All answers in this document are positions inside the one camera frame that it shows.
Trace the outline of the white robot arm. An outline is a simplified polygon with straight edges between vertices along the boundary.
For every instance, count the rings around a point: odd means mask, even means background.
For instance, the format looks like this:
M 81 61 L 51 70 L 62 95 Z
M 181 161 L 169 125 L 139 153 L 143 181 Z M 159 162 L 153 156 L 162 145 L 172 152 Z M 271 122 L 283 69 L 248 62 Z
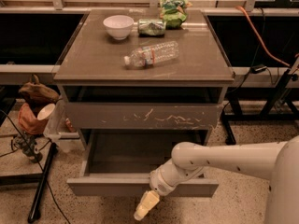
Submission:
M 207 167 L 265 179 L 269 182 L 264 224 L 299 224 L 299 136 L 289 141 L 204 147 L 175 145 L 171 158 L 149 175 L 150 190 L 138 204 L 138 221 L 175 188 Z

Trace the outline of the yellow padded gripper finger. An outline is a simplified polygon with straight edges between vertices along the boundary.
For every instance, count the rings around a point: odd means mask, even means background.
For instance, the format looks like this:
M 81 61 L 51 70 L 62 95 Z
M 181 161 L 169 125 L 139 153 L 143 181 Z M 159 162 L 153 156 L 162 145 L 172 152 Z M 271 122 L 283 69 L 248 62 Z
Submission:
M 146 191 L 135 210 L 135 220 L 142 220 L 159 201 L 160 196 L 155 190 Z

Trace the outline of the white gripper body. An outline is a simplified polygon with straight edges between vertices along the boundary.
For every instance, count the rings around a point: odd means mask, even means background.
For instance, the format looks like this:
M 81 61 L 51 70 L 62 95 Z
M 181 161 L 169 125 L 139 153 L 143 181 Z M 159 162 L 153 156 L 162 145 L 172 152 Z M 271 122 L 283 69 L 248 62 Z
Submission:
M 205 170 L 203 165 L 192 162 L 179 164 L 173 158 L 149 174 L 149 186 L 159 196 L 167 196 L 178 185 L 201 175 Z

